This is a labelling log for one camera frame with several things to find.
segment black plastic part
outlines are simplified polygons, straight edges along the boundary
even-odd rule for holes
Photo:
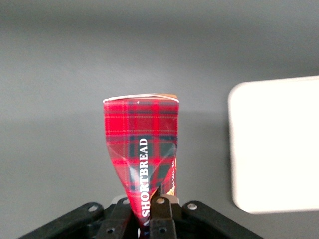
[[[118,201],[109,218],[105,219],[96,239],[138,239],[138,224],[127,198]]]
[[[171,204],[167,198],[152,197],[150,239],[177,239]]]
[[[106,209],[98,203],[84,204],[19,239],[138,239],[138,223],[126,199]],[[149,238],[262,239],[199,201],[181,208],[160,196],[151,199]]]
[[[84,239],[90,233],[87,225],[103,218],[103,215],[101,204],[87,203],[19,239]]]
[[[196,209],[188,208],[195,204]],[[182,206],[183,217],[198,226],[198,238],[210,239],[262,239],[262,237],[222,215],[199,201],[190,201]]]

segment plaid pattern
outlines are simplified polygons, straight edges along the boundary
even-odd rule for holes
[[[140,139],[148,141],[149,195],[161,186],[176,194],[178,102],[166,98],[126,98],[104,101],[105,134],[115,170],[140,221]]]

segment gray table surface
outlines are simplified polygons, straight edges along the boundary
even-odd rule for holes
[[[227,95],[319,75],[319,1],[1,1],[0,238],[124,193],[102,100],[180,99],[178,196],[266,239],[317,239],[319,212],[251,215],[231,199]]]

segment red tartan packaging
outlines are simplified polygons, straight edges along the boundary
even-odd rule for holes
[[[111,161],[147,238],[150,199],[159,188],[176,195],[179,102],[175,95],[105,99],[105,135]]]

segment white rectangular object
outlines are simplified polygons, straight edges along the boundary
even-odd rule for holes
[[[234,203],[249,213],[319,209],[319,76],[245,82],[229,94]]]

